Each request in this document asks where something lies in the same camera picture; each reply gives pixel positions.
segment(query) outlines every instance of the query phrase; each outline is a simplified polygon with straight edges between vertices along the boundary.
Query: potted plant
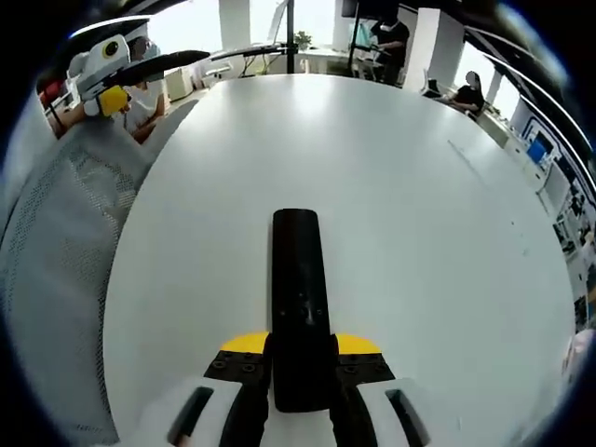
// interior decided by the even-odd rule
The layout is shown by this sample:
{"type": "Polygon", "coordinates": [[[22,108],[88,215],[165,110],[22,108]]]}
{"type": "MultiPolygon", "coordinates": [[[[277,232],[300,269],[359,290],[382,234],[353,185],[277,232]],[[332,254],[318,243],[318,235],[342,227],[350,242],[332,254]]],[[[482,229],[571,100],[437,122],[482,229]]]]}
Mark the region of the potted plant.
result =
{"type": "Polygon", "coordinates": [[[296,44],[301,51],[308,49],[312,40],[313,38],[304,31],[299,31],[294,35],[294,44],[296,44]]]}

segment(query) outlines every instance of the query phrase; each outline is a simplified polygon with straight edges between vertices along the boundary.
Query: table surface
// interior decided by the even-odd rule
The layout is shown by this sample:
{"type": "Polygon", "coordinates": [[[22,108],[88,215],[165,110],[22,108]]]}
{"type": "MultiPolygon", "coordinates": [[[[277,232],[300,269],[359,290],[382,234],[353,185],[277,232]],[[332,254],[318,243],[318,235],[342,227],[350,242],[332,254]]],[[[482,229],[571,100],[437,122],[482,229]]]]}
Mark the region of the table surface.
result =
{"type": "MultiPolygon", "coordinates": [[[[408,91],[259,76],[201,100],[124,226],[103,332],[121,437],[223,342],[269,327],[270,226],[283,208],[318,213],[332,329],[375,341],[397,377],[448,402],[469,445],[502,445],[556,394],[571,286],[507,154],[408,91]]],[[[272,410],[262,445],[281,442],[335,445],[324,414],[272,410]]]]}

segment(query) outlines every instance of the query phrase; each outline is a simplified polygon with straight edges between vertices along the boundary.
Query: black stand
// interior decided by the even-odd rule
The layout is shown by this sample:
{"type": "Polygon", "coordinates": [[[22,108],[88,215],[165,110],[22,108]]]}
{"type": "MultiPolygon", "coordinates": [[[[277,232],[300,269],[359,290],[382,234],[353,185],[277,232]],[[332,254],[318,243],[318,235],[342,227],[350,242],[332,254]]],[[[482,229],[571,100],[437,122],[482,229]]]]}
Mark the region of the black stand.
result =
{"type": "Polygon", "coordinates": [[[356,47],[356,36],[360,25],[360,1],[356,3],[356,17],[354,21],[354,32],[352,33],[352,42],[350,43],[350,55],[347,58],[347,70],[352,73],[352,61],[354,60],[354,48],[356,47]]]}
{"type": "Polygon", "coordinates": [[[286,51],[286,73],[288,75],[294,74],[294,55],[297,53],[296,48],[294,46],[294,0],[288,0],[288,5],[286,6],[287,12],[287,35],[286,35],[286,45],[288,47],[286,51]]]}

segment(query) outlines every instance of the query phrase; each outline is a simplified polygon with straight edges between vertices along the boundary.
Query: computer monitor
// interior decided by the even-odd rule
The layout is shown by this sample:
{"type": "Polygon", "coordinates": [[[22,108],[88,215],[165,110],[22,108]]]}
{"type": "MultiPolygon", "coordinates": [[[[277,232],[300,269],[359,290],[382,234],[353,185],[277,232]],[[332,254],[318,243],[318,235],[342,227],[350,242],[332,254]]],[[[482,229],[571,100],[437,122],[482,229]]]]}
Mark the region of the computer monitor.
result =
{"type": "Polygon", "coordinates": [[[547,151],[547,154],[550,154],[552,152],[552,141],[540,130],[536,134],[535,141],[536,140],[538,140],[544,146],[544,149],[547,151]]]}
{"type": "Polygon", "coordinates": [[[544,147],[542,142],[537,138],[534,139],[534,141],[532,142],[532,144],[530,144],[530,147],[528,148],[528,156],[532,158],[532,161],[534,161],[536,164],[540,163],[540,160],[542,160],[542,157],[545,155],[546,152],[546,148],[544,147]]]}
{"type": "MultiPolygon", "coordinates": [[[[350,25],[350,34],[354,33],[354,25],[350,25]]],[[[372,33],[368,26],[364,23],[358,24],[358,29],[356,31],[356,45],[359,47],[366,47],[370,48],[373,46],[373,42],[371,40],[372,33]]]]}
{"type": "Polygon", "coordinates": [[[269,34],[267,35],[267,44],[274,44],[278,39],[279,33],[279,26],[281,25],[281,20],[283,19],[283,13],[286,12],[286,7],[288,6],[288,0],[284,0],[281,2],[278,7],[276,7],[276,11],[273,13],[273,19],[271,20],[271,27],[269,28],[269,34]]]}

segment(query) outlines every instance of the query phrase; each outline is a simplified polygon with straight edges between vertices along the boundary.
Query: seated person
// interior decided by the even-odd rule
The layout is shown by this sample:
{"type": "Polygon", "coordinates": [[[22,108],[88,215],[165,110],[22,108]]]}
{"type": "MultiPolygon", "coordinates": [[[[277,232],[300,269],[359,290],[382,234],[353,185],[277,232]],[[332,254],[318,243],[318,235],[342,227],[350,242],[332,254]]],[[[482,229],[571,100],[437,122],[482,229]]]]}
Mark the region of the seated person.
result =
{"type": "Polygon", "coordinates": [[[437,98],[435,101],[447,104],[462,113],[470,111],[473,115],[479,115],[484,106],[481,77],[475,72],[467,72],[466,82],[468,85],[461,87],[455,94],[437,98]]]}
{"type": "MultiPolygon", "coordinates": [[[[129,42],[132,62],[150,59],[159,54],[159,48],[147,37],[140,36],[129,42]]],[[[158,79],[143,82],[136,87],[126,87],[130,95],[129,110],[116,114],[114,120],[133,136],[138,143],[143,143],[156,126],[157,120],[165,114],[164,81],[158,79]]]]}
{"type": "MultiPolygon", "coordinates": [[[[159,54],[157,46],[144,36],[129,42],[129,49],[131,61],[141,61],[159,54]]],[[[164,81],[158,79],[124,89],[130,96],[129,104],[113,114],[112,119],[141,144],[149,137],[158,119],[165,114],[164,81]]],[[[82,103],[70,111],[57,111],[56,116],[50,115],[48,121],[58,138],[86,117],[82,103]]]]}

